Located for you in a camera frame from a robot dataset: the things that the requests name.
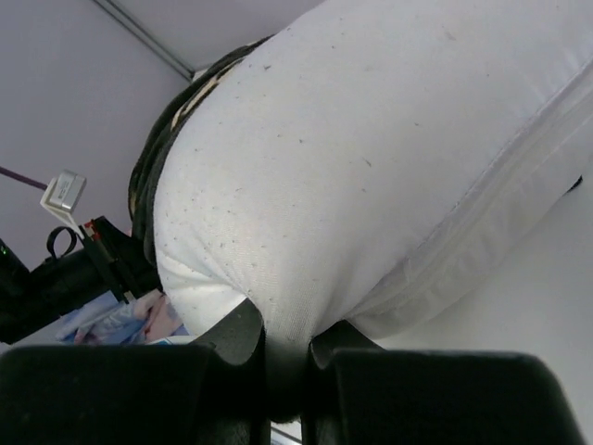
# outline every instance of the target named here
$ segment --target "white pillow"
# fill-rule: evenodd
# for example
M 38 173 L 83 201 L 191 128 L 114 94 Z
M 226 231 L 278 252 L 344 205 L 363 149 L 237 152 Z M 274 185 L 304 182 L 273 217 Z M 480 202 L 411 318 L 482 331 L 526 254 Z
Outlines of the white pillow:
M 160 276 L 201 335 L 245 297 L 270 354 L 477 286 L 584 171 L 590 0 L 328 0 L 251 54 L 160 178 Z

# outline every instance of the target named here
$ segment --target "black strap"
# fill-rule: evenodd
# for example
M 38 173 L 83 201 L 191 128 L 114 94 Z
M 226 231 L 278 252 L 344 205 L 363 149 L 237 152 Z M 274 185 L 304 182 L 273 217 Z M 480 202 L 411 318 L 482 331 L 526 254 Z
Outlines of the black strap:
M 59 234 L 61 234 L 64 231 L 68 232 L 68 234 L 70 235 L 70 244 L 69 244 L 68 248 L 66 249 L 66 251 L 58 257 L 58 255 L 56 255 L 56 248 L 54 245 L 56 243 L 56 239 L 59 236 Z M 45 243 L 45 245 L 47 246 L 47 251 L 52 256 L 52 258 L 54 260 L 57 260 L 58 258 L 61 258 L 65 255 L 68 255 L 69 253 L 71 253 L 72 250 L 74 250 L 74 248 L 76 248 L 76 243 L 78 243 L 78 236 L 76 235 L 76 232 L 74 232 L 74 230 L 72 230 L 69 227 L 60 226 L 60 227 L 57 227 L 51 231 L 51 233 L 47 237 L 47 243 Z

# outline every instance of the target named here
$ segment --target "white surface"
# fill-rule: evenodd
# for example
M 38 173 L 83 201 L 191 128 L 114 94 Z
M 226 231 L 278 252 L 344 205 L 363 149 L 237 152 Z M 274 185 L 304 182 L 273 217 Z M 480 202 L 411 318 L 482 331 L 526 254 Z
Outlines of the white surface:
M 120 0 L 194 68 L 278 32 L 322 0 Z
M 7 345 L 5 343 L 0 343 L 0 354 L 11 350 L 12 348 L 19 348 L 23 346 L 59 346 L 61 343 L 56 340 L 56 332 L 61 327 L 61 323 L 59 320 L 53 322 L 52 324 L 47 325 L 43 329 L 31 334 L 30 336 L 23 338 L 21 341 L 18 341 L 14 345 Z
M 277 442 L 282 445 L 297 445 L 301 443 L 301 426 L 300 422 L 291 422 L 290 424 L 271 424 L 272 428 L 278 429 L 286 434 L 282 436 L 274 430 L 271 432 L 271 442 Z
M 479 285 L 593 149 L 593 5 L 573 6 L 329 0 L 254 51 L 159 181 L 187 329 L 247 296 L 286 365 L 341 319 L 377 338 Z
M 0 2 L 0 59 L 0 165 L 44 183 L 85 175 L 77 222 L 128 228 L 132 167 L 186 81 L 87 0 Z M 37 266 L 59 221 L 41 191 L 4 176 L 0 190 L 0 237 Z
M 593 175 L 561 199 L 471 296 L 380 343 L 533 353 L 561 380 L 593 443 Z

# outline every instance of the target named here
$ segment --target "white ceiling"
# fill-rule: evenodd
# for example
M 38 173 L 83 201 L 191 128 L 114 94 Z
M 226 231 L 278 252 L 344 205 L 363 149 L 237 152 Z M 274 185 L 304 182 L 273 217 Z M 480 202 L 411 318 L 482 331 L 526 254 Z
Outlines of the white ceiling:
M 161 43 L 201 69 L 278 32 L 322 0 L 119 0 Z
M 0 2 L 0 165 L 48 183 L 88 178 L 77 223 L 130 228 L 127 188 L 151 126 L 186 86 L 92 2 Z M 35 267 L 59 221 L 42 193 L 0 176 L 0 237 Z

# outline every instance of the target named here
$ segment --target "dark speck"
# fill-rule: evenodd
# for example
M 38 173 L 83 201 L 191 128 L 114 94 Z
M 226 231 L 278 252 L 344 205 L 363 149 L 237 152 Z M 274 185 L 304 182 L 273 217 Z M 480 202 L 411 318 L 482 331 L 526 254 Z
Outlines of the dark speck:
M 457 42 L 457 38 L 447 30 L 445 30 L 445 37 L 447 37 L 451 42 Z

